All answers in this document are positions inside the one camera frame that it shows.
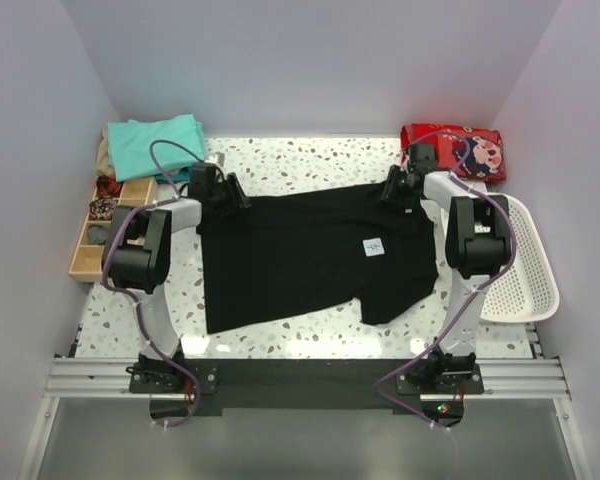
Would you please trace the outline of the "black t shirt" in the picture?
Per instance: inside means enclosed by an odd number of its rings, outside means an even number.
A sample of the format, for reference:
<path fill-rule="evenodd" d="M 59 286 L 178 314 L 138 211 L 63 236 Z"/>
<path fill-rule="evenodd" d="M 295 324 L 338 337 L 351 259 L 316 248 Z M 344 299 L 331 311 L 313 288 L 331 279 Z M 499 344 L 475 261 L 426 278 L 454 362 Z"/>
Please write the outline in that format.
<path fill-rule="evenodd" d="M 245 211 L 204 214 L 201 240 L 210 334 L 353 299 L 367 325 L 387 324 L 432 294 L 434 227 L 419 205 L 381 200 L 382 184 L 260 196 Z"/>

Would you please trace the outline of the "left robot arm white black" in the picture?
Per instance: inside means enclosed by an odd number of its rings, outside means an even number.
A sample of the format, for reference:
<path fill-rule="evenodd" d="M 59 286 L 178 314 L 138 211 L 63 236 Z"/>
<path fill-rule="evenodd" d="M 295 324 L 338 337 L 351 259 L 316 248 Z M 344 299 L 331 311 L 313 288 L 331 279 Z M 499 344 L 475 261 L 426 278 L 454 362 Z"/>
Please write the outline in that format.
<path fill-rule="evenodd" d="M 195 392 L 198 379 L 186 367 L 166 300 L 172 235 L 203 220 L 251 206 L 237 176 L 215 163 L 196 164 L 186 191 L 169 199 L 114 210 L 102 259 L 101 284 L 130 301 L 142 346 L 129 370 L 136 381 L 164 392 Z"/>

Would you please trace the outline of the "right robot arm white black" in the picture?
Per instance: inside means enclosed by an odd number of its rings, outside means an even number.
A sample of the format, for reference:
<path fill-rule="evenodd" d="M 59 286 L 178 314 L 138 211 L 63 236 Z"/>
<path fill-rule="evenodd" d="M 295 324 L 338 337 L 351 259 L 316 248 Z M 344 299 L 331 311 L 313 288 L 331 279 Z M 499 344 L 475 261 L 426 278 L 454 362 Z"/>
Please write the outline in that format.
<path fill-rule="evenodd" d="M 408 209 L 421 200 L 447 213 L 445 258 L 452 285 L 442 330 L 397 374 L 423 392 L 446 393 L 474 375 L 486 293 L 511 268 L 516 239 L 505 196 L 475 190 L 439 166 L 432 144 L 418 142 L 406 147 L 401 167 L 389 170 L 381 202 Z"/>

